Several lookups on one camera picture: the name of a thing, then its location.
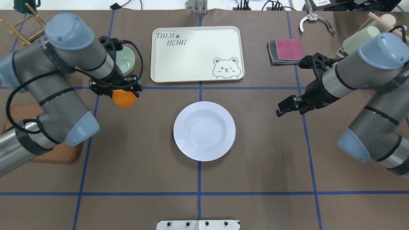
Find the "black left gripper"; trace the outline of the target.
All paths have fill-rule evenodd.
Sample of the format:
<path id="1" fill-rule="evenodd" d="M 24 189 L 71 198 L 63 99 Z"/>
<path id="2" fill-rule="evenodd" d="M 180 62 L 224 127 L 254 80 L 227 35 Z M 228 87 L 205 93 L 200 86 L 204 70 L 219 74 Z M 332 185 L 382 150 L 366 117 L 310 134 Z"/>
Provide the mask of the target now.
<path id="1" fill-rule="evenodd" d="M 106 50 L 107 57 L 100 67 L 102 71 L 96 69 L 88 72 L 90 75 L 89 89 L 99 96 L 109 97 L 112 97 L 113 90 L 124 90 L 134 93 L 138 98 L 139 92 L 142 91 L 141 77 L 143 73 L 143 58 L 138 47 L 131 41 L 107 36 L 99 37 L 98 41 Z M 131 45 L 139 56 L 141 62 L 139 74 L 132 75 L 130 73 L 128 76 L 124 76 L 116 64 L 116 51 L 122 50 L 126 44 Z"/>

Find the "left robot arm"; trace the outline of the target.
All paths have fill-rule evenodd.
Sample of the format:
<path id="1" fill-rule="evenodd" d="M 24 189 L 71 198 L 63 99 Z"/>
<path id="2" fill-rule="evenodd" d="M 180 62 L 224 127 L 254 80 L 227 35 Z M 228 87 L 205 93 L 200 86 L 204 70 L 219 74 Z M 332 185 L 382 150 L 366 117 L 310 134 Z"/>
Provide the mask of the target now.
<path id="1" fill-rule="evenodd" d="M 99 96 L 113 97 L 114 90 L 139 96 L 141 75 L 126 77 L 116 64 L 116 51 L 123 44 L 132 42 L 96 38 L 79 16 L 60 13 L 46 24 L 44 37 L 1 60 L 1 80 L 13 89 L 6 101 L 12 127 L 1 135 L 1 176 L 60 143 L 76 146 L 99 131 L 96 118 L 66 76 L 77 72 L 89 77 L 89 88 Z M 43 113 L 15 122 L 10 106 L 19 91 L 29 92 Z"/>

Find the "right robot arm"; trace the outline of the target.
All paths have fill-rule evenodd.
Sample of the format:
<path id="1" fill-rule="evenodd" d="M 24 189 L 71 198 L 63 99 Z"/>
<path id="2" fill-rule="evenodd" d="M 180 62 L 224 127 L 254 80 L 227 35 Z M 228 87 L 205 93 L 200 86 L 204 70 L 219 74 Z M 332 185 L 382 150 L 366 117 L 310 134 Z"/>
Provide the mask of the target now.
<path id="1" fill-rule="evenodd" d="M 389 172 L 408 179 L 409 141 L 396 132 L 409 111 L 409 51 L 406 40 L 381 33 L 341 60 L 316 53 L 298 63 L 312 69 L 315 80 L 301 96 L 278 103 L 277 117 L 322 109 L 364 86 L 374 95 L 339 138 L 337 145 L 356 160 L 375 160 Z"/>

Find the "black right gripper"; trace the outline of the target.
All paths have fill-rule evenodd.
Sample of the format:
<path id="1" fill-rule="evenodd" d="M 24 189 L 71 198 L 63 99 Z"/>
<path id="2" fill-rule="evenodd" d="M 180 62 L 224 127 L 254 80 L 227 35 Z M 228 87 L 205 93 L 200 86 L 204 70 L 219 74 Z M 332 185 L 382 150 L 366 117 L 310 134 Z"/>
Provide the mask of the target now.
<path id="1" fill-rule="evenodd" d="M 335 59 L 329 59 L 323 54 L 315 53 L 307 55 L 298 62 L 301 69 L 312 69 L 316 79 L 306 86 L 305 93 L 299 97 L 294 95 L 287 97 L 278 103 L 276 115 L 278 118 L 292 111 L 299 111 L 301 115 L 324 108 L 338 100 L 338 97 L 330 94 L 323 85 L 323 74 L 326 67 L 335 63 Z"/>

